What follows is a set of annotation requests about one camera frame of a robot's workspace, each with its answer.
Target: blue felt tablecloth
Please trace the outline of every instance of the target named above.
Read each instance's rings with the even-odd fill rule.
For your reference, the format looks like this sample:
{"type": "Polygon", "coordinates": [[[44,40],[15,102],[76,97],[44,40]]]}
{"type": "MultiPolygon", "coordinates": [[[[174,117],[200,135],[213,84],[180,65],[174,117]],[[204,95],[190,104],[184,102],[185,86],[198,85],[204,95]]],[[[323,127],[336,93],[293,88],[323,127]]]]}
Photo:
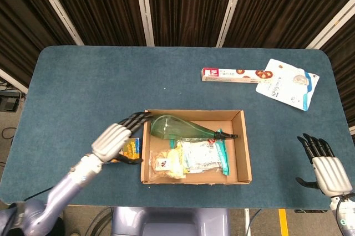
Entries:
{"type": "Polygon", "coordinates": [[[326,139],[355,181],[355,149],[332,68],[319,50],[75,47],[44,49],[0,184],[18,201],[58,182],[110,124],[145,109],[243,109],[250,185],[150,185],[140,166],[104,166],[73,204],[164,207],[327,209],[297,140],[326,139]],[[203,67],[264,69],[270,58],[320,76],[306,112],[255,92],[255,84],[202,82],[203,67]]]}

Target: open cardboard box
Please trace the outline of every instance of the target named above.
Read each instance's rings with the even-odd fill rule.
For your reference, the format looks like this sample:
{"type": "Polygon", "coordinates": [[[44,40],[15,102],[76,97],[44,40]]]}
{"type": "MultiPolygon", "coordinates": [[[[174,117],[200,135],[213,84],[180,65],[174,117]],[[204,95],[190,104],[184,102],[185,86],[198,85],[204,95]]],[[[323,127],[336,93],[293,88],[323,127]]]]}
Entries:
{"type": "Polygon", "coordinates": [[[147,110],[153,115],[170,114],[192,121],[214,131],[222,129],[228,134],[237,134],[237,139],[226,140],[228,153],[229,176],[221,171],[209,170],[203,173],[187,174],[185,179],[149,178],[150,151],[159,152],[169,148],[169,140],[162,140],[150,134],[150,122],[144,124],[142,167],[140,179],[142,183],[187,183],[187,184],[249,184],[251,167],[246,136],[244,111],[242,110],[147,110]]]}

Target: floor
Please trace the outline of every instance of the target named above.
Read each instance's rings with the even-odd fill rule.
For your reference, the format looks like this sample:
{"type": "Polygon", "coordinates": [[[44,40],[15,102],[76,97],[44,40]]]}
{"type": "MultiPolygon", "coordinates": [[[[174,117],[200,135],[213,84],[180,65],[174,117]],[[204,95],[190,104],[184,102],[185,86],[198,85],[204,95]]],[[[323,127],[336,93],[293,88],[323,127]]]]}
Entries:
{"type": "MultiPolygon", "coordinates": [[[[0,130],[5,127],[17,127],[21,116],[21,106],[16,113],[0,112],[0,130]]],[[[7,131],[5,136],[11,136],[12,131],[7,131]]],[[[11,140],[0,138],[0,161],[5,162],[10,151],[11,140]]],[[[2,175],[3,167],[0,167],[0,176],[2,175]]],[[[5,208],[4,204],[0,204],[0,209],[5,208]]],[[[104,207],[92,206],[68,206],[64,211],[64,222],[66,235],[70,236],[77,232],[84,236],[90,222],[104,207]]],[[[256,213],[257,209],[250,210],[250,217],[256,213]]],[[[338,236],[341,235],[338,231],[333,214],[327,213],[294,213],[293,210],[286,211],[288,235],[292,236],[338,236]]],[[[230,228],[232,236],[245,235],[245,220],[243,209],[230,210],[230,228]]],[[[110,226],[106,227],[101,236],[110,235],[110,226]]],[[[251,226],[251,235],[266,236],[266,235],[281,235],[280,220],[277,209],[264,209],[255,218],[251,226]]]]}

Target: robotic hand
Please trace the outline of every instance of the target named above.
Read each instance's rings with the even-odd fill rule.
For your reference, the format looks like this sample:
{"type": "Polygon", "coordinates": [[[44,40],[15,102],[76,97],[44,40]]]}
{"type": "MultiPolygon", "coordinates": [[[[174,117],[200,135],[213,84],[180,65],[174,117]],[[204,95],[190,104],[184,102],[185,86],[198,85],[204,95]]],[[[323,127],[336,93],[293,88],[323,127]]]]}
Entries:
{"type": "Polygon", "coordinates": [[[298,140],[305,148],[306,154],[316,174],[316,182],[306,182],[297,177],[296,181],[307,188],[320,189],[331,198],[330,208],[337,220],[339,229],[344,236],[355,235],[355,203],[349,198],[352,186],[339,158],[335,157],[329,144],[323,139],[317,139],[303,134],[298,140]]]}
{"type": "MultiPolygon", "coordinates": [[[[13,228],[25,236],[44,236],[53,228],[68,203],[101,171],[102,164],[117,158],[126,141],[144,122],[150,112],[137,112],[118,124],[109,126],[92,144],[93,153],[87,154],[70,169],[68,174],[49,192],[47,204],[36,199],[12,204],[0,212],[0,234],[7,235],[13,228]]],[[[135,161],[121,156],[126,163],[135,161]]]]}

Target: cardboard box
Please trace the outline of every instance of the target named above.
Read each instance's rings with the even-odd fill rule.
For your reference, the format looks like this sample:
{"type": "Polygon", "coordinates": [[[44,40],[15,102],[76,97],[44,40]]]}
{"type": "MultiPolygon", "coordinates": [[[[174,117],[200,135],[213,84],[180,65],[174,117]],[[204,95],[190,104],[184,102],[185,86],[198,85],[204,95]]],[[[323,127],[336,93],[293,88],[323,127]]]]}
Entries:
{"type": "Polygon", "coordinates": [[[234,83],[270,83],[273,80],[272,71],[203,68],[202,81],[234,82],[234,83]]]}
{"type": "Polygon", "coordinates": [[[185,179],[160,178],[149,179],[150,151],[161,151],[169,148],[169,140],[162,140],[150,134],[150,122],[144,124],[143,147],[140,179],[142,183],[186,183],[186,184],[249,184],[251,182],[251,166],[248,141],[245,128],[244,111],[242,110],[147,110],[153,115],[170,114],[184,120],[192,121],[212,130],[222,129],[228,134],[237,134],[237,139],[226,140],[230,174],[225,176],[221,171],[209,170],[203,173],[187,174],[185,179]]]}

